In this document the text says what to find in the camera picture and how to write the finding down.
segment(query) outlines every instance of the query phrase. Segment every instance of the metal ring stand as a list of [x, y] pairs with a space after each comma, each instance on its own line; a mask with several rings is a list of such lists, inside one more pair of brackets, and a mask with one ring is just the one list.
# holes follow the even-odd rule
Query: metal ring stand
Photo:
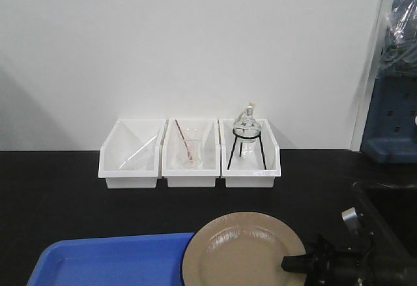
[[[233, 135], [235, 136], [235, 141], [233, 142], [232, 153], [230, 154], [230, 159], [229, 159], [229, 164], [227, 165], [227, 169], [230, 169], [230, 165], [232, 163], [232, 158], [233, 158], [233, 153], [235, 151], [236, 142], [237, 142], [237, 139], [238, 138], [242, 138], [242, 139], [256, 139], [256, 138], [259, 138], [259, 142], [261, 144], [261, 154], [262, 154], [262, 160], [263, 160], [263, 167], [266, 170], [265, 154], [263, 152], [263, 144], [262, 144], [261, 132], [259, 132], [258, 135], [253, 136], [253, 137], [244, 137], [244, 136], [240, 136], [240, 135], [236, 134], [235, 133], [235, 129], [233, 129]], [[243, 142], [240, 142], [239, 157], [242, 156], [242, 144], [243, 144]]]

